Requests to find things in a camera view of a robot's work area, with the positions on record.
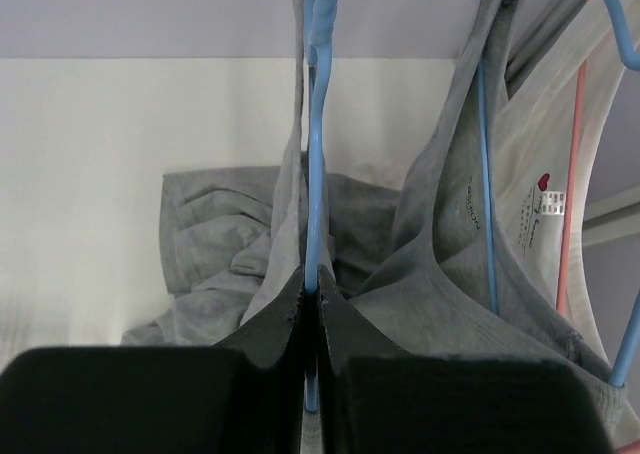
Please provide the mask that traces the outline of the grey tank top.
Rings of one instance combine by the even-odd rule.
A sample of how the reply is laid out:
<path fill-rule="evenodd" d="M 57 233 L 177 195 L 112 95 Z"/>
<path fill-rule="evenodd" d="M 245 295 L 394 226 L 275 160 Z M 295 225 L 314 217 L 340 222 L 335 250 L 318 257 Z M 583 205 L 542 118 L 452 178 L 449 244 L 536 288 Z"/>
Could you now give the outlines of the grey tank top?
<path fill-rule="evenodd" d="M 391 190 L 328 176 L 332 247 L 322 258 L 349 301 L 396 281 L 404 265 L 438 266 L 465 295 L 504 322 L 559 349 L 571 338 L 608 363 L 539 293 L 496 215 L 492 130 L 510 97 L 504 81 L 520 0 L 481 0 L 438 124 Z M 490 309 L 476 68 L 484 61 L 498 312 Z M 301 131 L 280 167 L 167 174 L 159 244 L 168 292 L 161 316 L 126 331 L 125 345 L 205 346 L 248 322 L 276 295 L 302 252 L 307 190 Z"/>

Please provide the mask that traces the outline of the white tank top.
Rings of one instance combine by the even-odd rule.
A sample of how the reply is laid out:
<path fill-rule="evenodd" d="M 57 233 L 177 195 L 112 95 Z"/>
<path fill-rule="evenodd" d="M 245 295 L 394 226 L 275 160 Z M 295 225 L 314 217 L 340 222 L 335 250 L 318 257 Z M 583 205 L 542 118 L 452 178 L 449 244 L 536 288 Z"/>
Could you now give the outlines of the white tank top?
<path fill-rule="evenodd" d="M 567 260 L 569 322 L 605 353 L 589 300 L 582 221 L 600 138 L 625 68 L 603 0 L 587 2 L 529 67 L 492 130 L 497 221 L 518 263 L 548 304 L 557 294 L 563 216 L 544 210 L 575 187 Z"/>

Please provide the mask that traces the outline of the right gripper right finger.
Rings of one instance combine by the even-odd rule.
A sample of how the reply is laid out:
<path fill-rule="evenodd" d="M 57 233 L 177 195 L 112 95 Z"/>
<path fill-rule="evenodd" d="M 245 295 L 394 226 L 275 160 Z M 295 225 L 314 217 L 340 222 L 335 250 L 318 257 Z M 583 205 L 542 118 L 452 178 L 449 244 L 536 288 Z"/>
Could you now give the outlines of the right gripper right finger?
<path fill-rule="evenodd" d="M 578 338 L 552 349 L 402 266 L 353 301 L 327 269 L 317 295 L 329 453 L 609 453 L 625 394 Z"/>

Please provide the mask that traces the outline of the right aluminium frame post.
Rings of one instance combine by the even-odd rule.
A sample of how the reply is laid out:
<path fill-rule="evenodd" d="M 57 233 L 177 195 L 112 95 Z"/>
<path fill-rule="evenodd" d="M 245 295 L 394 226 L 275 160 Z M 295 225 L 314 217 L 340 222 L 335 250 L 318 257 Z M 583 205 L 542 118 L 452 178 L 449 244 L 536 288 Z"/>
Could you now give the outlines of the right aluminium frame post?
<path fill-rule="evenodd" d="M 551 0 L 525 31 L 509 61 L 507 84 L 510 93 L 524 83 L 551 45 L 578 15 L 586 0 Z M 631 238 L 639 234 L 639 185 L 634 184 L 615 194 L 587 205 L 579 219 L 571 221 L 583 233 L 585 246 Z"/>

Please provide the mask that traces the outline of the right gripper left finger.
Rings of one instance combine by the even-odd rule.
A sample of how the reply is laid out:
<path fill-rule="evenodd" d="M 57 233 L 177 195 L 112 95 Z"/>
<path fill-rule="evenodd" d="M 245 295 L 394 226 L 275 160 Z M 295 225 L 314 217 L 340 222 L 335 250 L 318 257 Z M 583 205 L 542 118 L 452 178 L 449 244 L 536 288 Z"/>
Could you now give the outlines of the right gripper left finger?
<path fill-rule="evenodd" d="M 5 453 L 296 453 L 303 273 L 207 347 L 51 347 L 1 375 Z"/>

